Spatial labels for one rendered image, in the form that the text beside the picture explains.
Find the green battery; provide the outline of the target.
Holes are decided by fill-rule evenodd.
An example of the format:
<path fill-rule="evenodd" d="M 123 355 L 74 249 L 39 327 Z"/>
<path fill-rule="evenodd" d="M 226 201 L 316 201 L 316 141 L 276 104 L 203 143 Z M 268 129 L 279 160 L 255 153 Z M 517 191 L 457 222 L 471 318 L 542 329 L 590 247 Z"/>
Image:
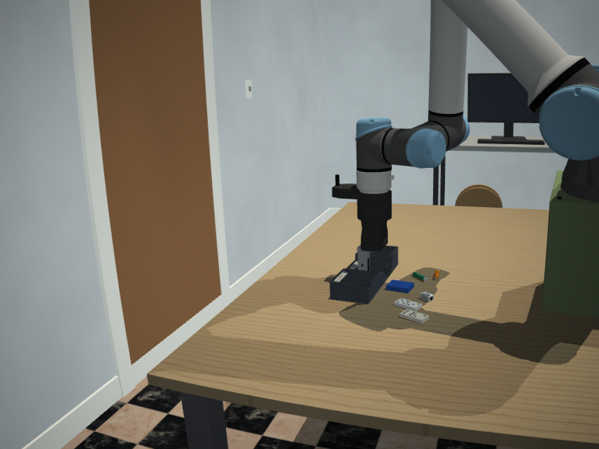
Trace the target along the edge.
<path fill-rule="evenodd" d="M 421 274 L 416 273 L 416 272 L 413 272 L 412 275 L 422 281 L 425 281 L 425 282 L 428 280 L 428 278 L 426 278 L 425 276 L 422 276 Z"/>

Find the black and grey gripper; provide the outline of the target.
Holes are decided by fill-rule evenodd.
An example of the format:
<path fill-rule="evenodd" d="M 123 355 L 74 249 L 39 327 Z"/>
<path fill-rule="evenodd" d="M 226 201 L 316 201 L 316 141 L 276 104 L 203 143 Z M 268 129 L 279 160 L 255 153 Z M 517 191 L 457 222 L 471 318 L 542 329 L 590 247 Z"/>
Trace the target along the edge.
<path fill-rule="evenodd" d="M 339 184 L 335 175 L 332 197 L 357 199 L 358 219 L 361 220 L 361 244 L 358 251 L 358 270 L 370 271 L 370 253 L 380 252 L 388 243 L 387 221 L 392 218 L 391 171 L 362 173 L 356 170 L 357 184 Z M 368 252 L 370 251 L 370 252 Z"/>

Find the dark grey three-compartment bin rack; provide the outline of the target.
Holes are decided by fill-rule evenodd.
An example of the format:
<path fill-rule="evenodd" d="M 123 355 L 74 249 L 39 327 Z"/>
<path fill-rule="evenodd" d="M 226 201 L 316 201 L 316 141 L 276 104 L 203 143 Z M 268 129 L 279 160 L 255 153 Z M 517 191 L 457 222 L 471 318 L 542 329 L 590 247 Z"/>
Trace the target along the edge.
<path fill-rule="evenodd" d="M 371 252 L 370 271 L 356 270 L 357 252 L 355 260 L 330 281 L 330 299 L 369 304 L 397 265 L 398 246 L 386 245 L 381 252 Z"/>

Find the white domino tile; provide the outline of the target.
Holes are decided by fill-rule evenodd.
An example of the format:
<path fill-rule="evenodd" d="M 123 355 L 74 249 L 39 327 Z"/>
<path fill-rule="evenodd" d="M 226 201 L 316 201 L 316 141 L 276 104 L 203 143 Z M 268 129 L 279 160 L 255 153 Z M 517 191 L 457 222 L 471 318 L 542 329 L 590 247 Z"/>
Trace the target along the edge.
<path fill-rule="evenodd" d="M 412 320 L 414 322 L 419 322 L 421 324 L 424 323 L 426 320 L 429 319 L 429 315 L 418 313 L 416 311 L 411 311 L 409 309 L 401 312 L 400 313 L 400 317 L 401 318 L 406 318 L 408 320 Z"/>

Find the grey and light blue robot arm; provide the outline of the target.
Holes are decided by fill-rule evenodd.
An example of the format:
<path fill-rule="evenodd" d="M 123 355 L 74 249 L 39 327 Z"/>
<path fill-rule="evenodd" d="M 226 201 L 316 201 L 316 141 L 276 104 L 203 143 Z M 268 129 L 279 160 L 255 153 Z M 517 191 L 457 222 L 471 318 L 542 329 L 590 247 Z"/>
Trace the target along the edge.
<path fill-rule="evenodd" d="M 528 91 L 542 138 L 568 158 L 563 191 L 599 202 L 599 65 L 568 55 L 516 0 L 431 0 L 428 122 L 397 129 L 389 118 L 359 119 L 357 171 L 435 168 L 467 139 L 467 28 Z"/>

